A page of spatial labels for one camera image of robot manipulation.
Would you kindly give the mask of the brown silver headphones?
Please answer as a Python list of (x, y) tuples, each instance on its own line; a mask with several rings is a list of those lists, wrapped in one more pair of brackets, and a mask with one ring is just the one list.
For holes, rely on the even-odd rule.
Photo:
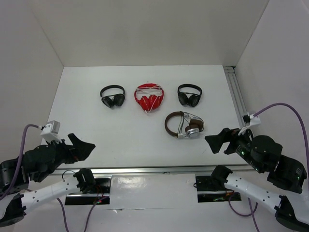
[[(172, 118), (180, 117), (180, 123), (178, 125), (177, 132), (172, 131), (168, 123)], [(165, 119), (165, 130), (170, 135), (177, 139), (192, 139), (199, 136), (204, 131), (205, 124), (202, 118), (183, 111), (177, 111), (170, 113)]]

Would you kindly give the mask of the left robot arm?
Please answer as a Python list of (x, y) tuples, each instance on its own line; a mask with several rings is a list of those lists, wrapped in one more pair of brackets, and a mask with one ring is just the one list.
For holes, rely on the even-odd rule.
[(20, 222), (26, 214), (63, 195), (89, 193), (95, 188), (95, 178), (89, 168), (82, 168), (73, 176), (32, 192), (25, 192), (29, 182), (40, 183), (61, 164), (86, 160), (95, 149), (92, 143), (83, 142), (73, 133), (68, 135), (71, 145), (63, 139), (53, 139), (45, 145), (29, 150), (16, 159), (0, 165), (0, 225)]

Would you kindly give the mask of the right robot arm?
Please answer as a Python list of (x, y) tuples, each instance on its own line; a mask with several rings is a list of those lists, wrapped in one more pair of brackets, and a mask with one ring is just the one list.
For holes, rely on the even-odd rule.
[(205, 140), (214, 154), (227, 143), (224, 154), (238, 154), (259, 174), (268, 173), (267, 181), (288, 194), (263, 189), (223, 165), (216, 166), (211, 174), (213, 188), (226, 188), (245, 195), (272, 212), (277, 222), (290, 230), (309, 230), (309, 198), (302, 195), (308, 175), (302, 163), (282, 154), (282, 145), (266, 135), (254, 136), (250, 129), (224, 128), (217, 135), (205, 136)]

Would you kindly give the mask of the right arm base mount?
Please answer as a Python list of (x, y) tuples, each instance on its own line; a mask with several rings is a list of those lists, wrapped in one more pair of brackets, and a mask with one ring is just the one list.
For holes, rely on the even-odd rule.
[(228, 201), (241, 201), (239, 193), (234, 193), (233, 190), (216, 187), (209, 175), (196, 176), (196, 182), (193, 186), (197, 190), (198, 203), (217, 203)]

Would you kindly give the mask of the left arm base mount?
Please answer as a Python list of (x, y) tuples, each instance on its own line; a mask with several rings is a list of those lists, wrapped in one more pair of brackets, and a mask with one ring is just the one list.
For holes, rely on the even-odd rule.
[(110, 176), (95, 176), (95, 185), (87, 192), (76, 192), (66, 195), (65, 205), (108, 205), (111, 192)]

